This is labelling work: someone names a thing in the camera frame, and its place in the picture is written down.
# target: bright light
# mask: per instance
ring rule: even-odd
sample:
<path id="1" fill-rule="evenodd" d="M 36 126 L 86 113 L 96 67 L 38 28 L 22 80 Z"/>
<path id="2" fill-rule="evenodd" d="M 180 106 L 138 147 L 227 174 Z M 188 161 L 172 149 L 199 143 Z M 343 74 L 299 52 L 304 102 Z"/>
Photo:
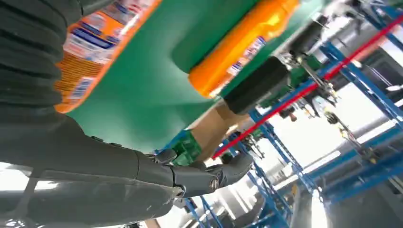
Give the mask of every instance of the bright light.
<path id="1" fill-rule="evenodd" d="M 374 129 L 371 130 L 370 132 L 364 134 L 363 136 L 359 137 L 359 138 L 357 139 L 357 141 L 358 141 L 359 143 L 365 143 L 366 141 L 368 141 L 368 140 L 370 140 L 370 139 L 372 139 L 372 138 L 374 138 L 374 137 L 376 137 L 376 136 L 382 134 L 383 132 L 385 132 L 385 131 L 391 129 L 391 128 L 394 127 L 394 126 L 395 126 L 394 120 L 389 120 L 389 121 L 383 123 L 382 125 L 380 125 L 380 126 L 374 128 Z"/>
<path id="2" fill-rule="evenodd" d="M 238 128 L 238 124 L 232 125 L 232 126 L 228 129 L 228 131 L 227 131 L 226 134 L 232 133 L 232 131 L 234 131 L 234 130 L 237 129 L 237 128 Z"/>
<path id="3" fill-rule="evenodd" d="M 221 205 L 227 210 L 228 214 L 230 215 L 231 219 L 235 219 L 235 215 L 228 206 L 227 202 L 224 200 L 224 198 L 221 196 L 221 194 L 218 194 L 218 201 L 221 203 Z"/>
<path id="4" fill-rule="evenodd" d="M 292 175 L 293 171 L 292 171 L 292 165 L 291 165 L 290 162 L 287 164 L 287 166 L 285 166 L 285 167 L 283 168 L 283 173 L 284 173 L 284 175 L 285 175 L 286 177 L 289 177 L 289 176 Z"/>
<path id="5" fill-rule="evenodd" d="M 403 88 L 403 85 L 396 85 L 396 86 L 395 86 L 395 85 L 394 85 L 394 86 L 392 85 L 392 86 L 387 87 L 386 90 L 392 92 L 392 91 L 401 90 L 402 88 Z"/>
<path id="6" fill-rule="evenodd" d="M 256 203 L 256 202 L 258 201 L 255 196 L 251 196 L 250 198 L 252 199 L 252 201 L 253 201 L 254 203 Z"/>
<path id="7" fill-rule="evenodd" d="M 319 192 L 314 190 L 311 205 L 311 228 L 327 228 L 325 206 L 319 197 Z"/>
<path id="8" fill-rule="evenodd" d="M 308 166 L 307 168 L 304 169 L 304 173 L 310 173 L 313 170 L 321 167 L 322 165 L 328 163 L 329 161 L 337 158 L 338 156 L 340 156 L 340 151 L 334 151 L 333 153 L 329 154 L 328 156 L 318 160 L 317 162 L 313 163 L 312 165 Z M 285 187 L 286 185 L 296 181 L 298 179 L 297 175 L 292 175 L 291 177 L 289 177 L 288 179 L 286 179 L 285 181 L 277 184 L 276 186 L 274 186 L 275 190 L 279 190 L 283 187 Z"/>
<path id="9" fill-rule="evenodd" d="M 182 226 L 182 228 L 187 228 L 188 225 L 192 223 L 192 221 L 193 221 L 193 219 L 190 219 L 189 221 L 187 221 L 187 222 L 185 223 L 185 225 Z"/>
<path id="10" fill-rule="evenodd" d="M 135 17 L 133 17 L 133 18 L 126 24 L 126 26 L 120 31 L 120 33 L 119 33 L 119 38 L 122 37 L 122 36 L 124 36 L 124 35 L 126 34 L 126 32 L 128 32 L 129 29 L 134 26 L 134 24 L 138 21 L 138 19 L 139 19 L 139 14 L 137 14 Z"/>
<path id="11" fill-rule="evenodd" d="M 199 221 L 196 221 L 196 223 L 194 223 L 191 228 L 196 228 L 199 224 L 202 224 L 202 221 L 203 221 L 209 214 L 210 214 L 210 211 L 207 210 L 206 213 L 204 213 L 204 214 L 200 217 Z"/>
<path id="12" fill-rule="evenodd" d="M 5 170 L 9 166 L 11 166 L 11 164 L 5 163 L 5 162 L 0 162 L 0 170 Z"/>
<path id="13" fill-rule="evenodd" d="M 19 170 L 0 171 L 0 191 L 24 191 L 29 181 Z M 35 190 L 48 190 L 57 187 L 57 183 L 48 180 L 38 181 Z"/>
<path id="14" fill-rule="evenodd" d="M 351 63 L 352 64 L 354 64 L 356 67 L 358 67 L 358 68 L 362 68 L 363 67 L 363 64 L 360 62 L 360 61 L 357 61 L 357 60 L 355 60 L 355 59 L 353 59 L 352 61 L 351 61 Z"/>
<path id="15" fill-rule="evenodd" d="M 217 216 L 221 215 L 224 211 L 225 211 L 225 208 L 224 208 L 224 207 L 221 207 L 221 208 L 217 211 Z"/>
<path id="16" fill-rule="evenodd" d="M 213 159 L 209 158 L 204 162 L 204 164 L 206 165 L 206 167 L 210 167 L 210 166 L 213 166 L 213 165 L 221 165 L 222 161 L 221 161 L 221 159 L 213 160 Z"/>
<path id="17" fill-rule="evenodd" d="M 233 186 L 230 185 L 228 186 L 228 189 L 230 190 L 230 192 L 234 195 L 234 198 L 236 199 L 236 201 L 240 204 L 240 207 L 243 209 L 243 211 L 245 213 L 248 212 L 248 209 L 246 208 L 245 204 L 243 203 L 243 201 L 240 199 L 238 193 L 234 190 Z"/>

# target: robotic arm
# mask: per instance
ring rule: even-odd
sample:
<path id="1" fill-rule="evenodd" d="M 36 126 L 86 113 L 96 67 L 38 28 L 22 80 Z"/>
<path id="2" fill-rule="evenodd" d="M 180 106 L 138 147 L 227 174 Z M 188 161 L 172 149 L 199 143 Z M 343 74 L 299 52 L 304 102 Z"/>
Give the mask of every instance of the robotic arm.
<path id="1" fill-rule="evenodd" d="M 55 63 L 62 59 L 67 27 L 111 2 L 0 0 L 0 162 L 29 177 L 24 190 L 0 189 L 0 226 L 10 219 L 28 227 L 93 227 L 155 218 L 169 211 L 173 198 L 214 192 L 238 181 L 252 164 L 245 154 L 206 169 L 157 164 L 86 136 L 55 111 L 61 101 L 53 89 L 60 79 Z M 57 186 L 40 190 L 43 180 Z"/>

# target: green surface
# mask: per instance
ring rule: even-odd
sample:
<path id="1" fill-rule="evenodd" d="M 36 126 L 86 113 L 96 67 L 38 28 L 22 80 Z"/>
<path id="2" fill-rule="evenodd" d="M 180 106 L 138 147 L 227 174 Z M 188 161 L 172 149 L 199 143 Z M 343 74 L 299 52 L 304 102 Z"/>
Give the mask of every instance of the green surface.
<path id="1" fill-rule="evenodd" d="M 202 149 L 194 139 L 191 131 L 185 131 L 184 136 L 172 149 L 178 155 L 172 162 L 176 166 L 188 166 L 202 153 Z"/>
<path id="2" fill-rule="evenodd" d="M 257 0 L 163 0 L 102 79 L 69 115 L 88 135 L 150 152 L 164 147 L 214 103 L 194 91 L 186 72 L 198 63 Z M 256 69 L 321 0 L 304 3 L 287 31 L 269 42 L 229 92 Z"/>

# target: detergent bottle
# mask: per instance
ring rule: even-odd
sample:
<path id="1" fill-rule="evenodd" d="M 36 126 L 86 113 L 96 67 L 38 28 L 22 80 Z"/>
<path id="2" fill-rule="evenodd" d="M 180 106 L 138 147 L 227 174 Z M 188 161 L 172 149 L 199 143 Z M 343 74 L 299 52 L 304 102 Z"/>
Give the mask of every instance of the detergent bottle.
<path id="1" fill-rule="evenodd" d="M 298 0 L 261 0 L 189 74 L 202 96 L 215 97 L 270 39 L 279 36 Z"/>
<path id="2" fill-rule="evenodd" d="M 63 99 L 57 111 L 70 112 L 88 97 L 160 2 L 117 0 L 69 27 L 58 63 L 62 78 L 55 83 Z"/>

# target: blue steel beam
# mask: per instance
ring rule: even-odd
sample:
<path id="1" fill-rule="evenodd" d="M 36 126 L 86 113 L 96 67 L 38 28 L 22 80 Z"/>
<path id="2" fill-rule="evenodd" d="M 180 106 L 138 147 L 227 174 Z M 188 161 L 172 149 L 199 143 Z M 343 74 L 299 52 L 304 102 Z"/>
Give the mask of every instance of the blue steel beam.
<path id="1" fill-rule="evenodd" d="M 223 141 L 223 144 L 228 144 L 229 142 L 230 141 L 228 139 L 225 139 Z M 238 146 L 240 147 L 241 152 L 247 152 L 246 147 L 241 142 L 238 142 Z M 231 147 L 229 149 L 229 151 L 233 157 L 235 157 L 237 155 L 237 153 L 233 147 Z M 279 223 L 282 225 L 281 227 L 287 228 L 288 227 L 287 220 L 282 215 L 282 213 L 277 209 L 274 199 L 273 199 L 270 191 L 267 189 L 267 187 L 265 185 L 263 185 L 263 187 L 260 186 L 258 184 L 256 178 L 253 176 L 253 174 L 251 172 L 248 172 L 247 176 L 249 177 L 250 181 L 258 188 L 259 193 L 262 194 L 262 196 L 265 198 L 265 203 L 273 211 L 274 215 L 278 218 Z"/>
<path id="2" fill-rule="evenodd" d="M 396 20 L 403 14 L 402 9 L 396 9 L 392 6 L 380 6 L 379 9 L 384 11 L 389 17 L 392 18 L 392 20 Z"/>
<path id="3" fill-rule="evenodd" d="M 326 47 L 321 47 L 320 50 L 325 54 L 325 56 L 329 59 L 329 61 L 332 62 L 338 62 L 339 60 L 335 58 L 333 55 L 330 54 L 330 51 Z M 352 82 L 359 90 L 361 90 L 364 95 L 371 100 L 371 102 L 376 105 L 376 107 L 379 108 L 383 112 L 384 115 L 386 115 L 389 119 L 394 119 L 395 116 L 391 114 L 387 109 L 385 109 L 385 106 L 382 104 L 382 102 L 371 93 L 371 91 L 368 90 L 368 88 L 365 86 L 365 84 L 361 83 L 359 80 L 356 79 L 356 76 L 350 72 L 347 69 L 341 69 L 340 72 L 346 77 L 350 82 Z"/>
<path id="4" fill-rule="evenodd" d="M 373 147 L 379 146 L 379 145 L 385 143 L 388 139 L 391 139 L 400 133 L 402 133 L 402 131 L 399 128 L 393 127 L 391 129 L 387 130 L 386 132 L 374 137 L 373 139 L 366 141 L 365 143 L 363 143 L 363 147 L 364 148 L 373 148 Z M 347 162 L 353 158 L 358 158 L 355 150 L 351 150 L 351 151 L 333 159 L 328 164 L 312 171 L 309 175 L 313 179 L 315 179 L 337 167 L 340 167 L 342 164 L 344 164 L 345 162 Z"/>
<path id="5" fill-rule="evenodd" d="M 207 227 L 211 227 L 210 222 L 209 222 L 209 216 L 207 215 L 207 207 L 206 205 L 203 204 L 203 209 L 204 209 L 204 213 L 206 213 L 206 225 Z"/>
<path id="6" fill-rule="evenodd" d="M 252 110 L 249 112 L 250 117 L 255 122 L 258 121 L 262 116 L 257 110 Z M 315 189 L 317 189 L 317 185 L 310 178 L 309 175 L 304 173 L 304 169 L 299 164 L 299 162 L 294 158 L 291 152 L 286 148 L 280 138 L 274 132 L 274 128 L 271 124 L 265 123 L 260 127 L 260 130 L 265 135 L 265 137 L 271 142 L 280 156 L 286 163 L 291 163 L 292 169 L 294 173 L 301 179 L 302 183 L 308 189 L 308 191 L 312 194 Z"/>
<path id="7" fill-rule="evenodd" d="M 321 49 L 328 54 L 334 56 L 338 61 L 343 61 L 345 56 L 341 53 L 331 42 L 326 42 L 324 47 Z M 352 81 L 359 89 L 364 89 L 364 94 L 367 95 L 368 98 L 372 97 L 370 95 L 375 96 L 379 99 L 380 104 L 383 106 L 382 111 L 388 112 L 397 122 L 397 124 L 403 129 L 403 112 L 397 107 L 391 99 L 389 99 L 372 81 L 370 81 L 359 68 L 357 68 L 354 64 L 348 63 L 346 64 L 346 68 L 351 72 L 351 75 L 354 76 L 355 80 Z"/>
<path id="8" fill-rule="evenodd" d="M 360 172 L 326 187 L 324 195 L 328 203 L 340 202 L 402 172 L 403 153 L 395 153 L 378 161 L 377 164 L 366 165 Z"/>
<path id="9" fill-rule="evenodd" d="M 273 184 L 271 184 L 270 180 L 267 178 L 266 174 L 264 173 L 264 171 L 262 170 L 262 168 L 260 168 L 255 162 L 253 163 L 254 167 L 255 167 L 255 171 L 258 177 L 263 178 L 263 180 L 266 182 L 267 186 L 269 187 L 269 191 L 272 195 L 274 195 L 278 200 L 280 200 L 281 204 L 283 205 L 283 207 L 285 208 L 286 212 L 288 214 L 292 214 L 292 211 L 288 205 L 288 203 L 286 202 L 286 200 L 274 189 Z"/>
<path id="10" fill-rule="evenodd" d="M 259 219 L 258 221 L 246 226 L 245 228 L 261 228 L 269 225 L 269 227 L 275 227 L 273 224 L 276 222 L 276 217 L 274 214 L 266 215 L 265 217 Z"/>
<path id="11" fill-rule="evenodd" d="M 192 213 L 194 219 L 196 220 L 196 222 L 199 223 L 199 226 L 201 228 L 205 228 L 205 226 L 203 225 L 202 221 L 200 221 L 200 217 L 197 215 L 196 211 L 194 210 L 194 207 L 192 206 L 192 204 L 189 202 L 188 199 L 185 199 L 185 203 L 186 206 L 188 207 L 188 209 L 190 210 L 190 212 Z"/>
<path id="12" fill-rule="evenodd" d="M 217 215 L 214 213 L 214 211 L 210 208 L 210 205 L 207 203 L 206 199 L 203 196 L 200 196 L 200 199 L 202 200 L 201 202 L 203 203 L 203 206 L 205 208 L 207 208 L 207 210 L 210 212 L 211 216 L 214 218 L 215 222 L 217 223 L 217 226 L 219 228 L 224 228 L 220 222 L 220 220 L 218 219 Z"/>
<path id="13" fill-rule="evenodd" d="M 334 68 L 336 66 L 335 63 L 328 63 L 326 64 L 322 69 L 319 70 L 318 72 L 318 76 L 320 78 L 323 78 L 325 76 L 325 74 L 331 70 L 332 68 Z M 308 79 L 306 82 L 300 84 L 294 91 L 292 91 L 291 93 L 287 94 L 285 97 L 283 97 L 282 99 L 280 99 L 279 102 L 277 102 L 276 104 L 274 104 L 270 110 L 268 110 L 266 113 L 264 113 L 261 116 L 267 116 L 270 113 L 273 112 L 273 110 L 276 110 L 277 108 L 279 108 L 280 106 L 282 106 L 285 102 L 291 100 L 293 97 L 297 96 L 299 93 L 301 93 L 302 91 L 304 91 L 305 89 L 307 89 L 308 87 L 310 87 L 311 85 L 313 85 L 315 82 L 312 79 Z"/>
<path id="14" fill-rule="evenodd" d="M 376 12 L 376 9 L 374 8 L 374 6 L 372 6 L 374 13 L 376 14 L 376 16 L 379 18 L 379 21 L 377 21 L 375 18 L 373 18 L 371 15 L 369 15 L 367 12 L 362 11 L 361 13 L 363 14 L 363 16 L 365 17 L 365 19 L 371 23 L 377 30 L 382 30 L 386 27 L 386 24 L 383 22 L 383 20 L 381 20 L 382 18 L 380 17 L 380 15 Z M 396 45 L 400 50 L 403 50 L 403 44 L 400 42 L 400 40 L 393 35 L 392 33 L 388 32 L 385 35 L 394 45 Z"/>

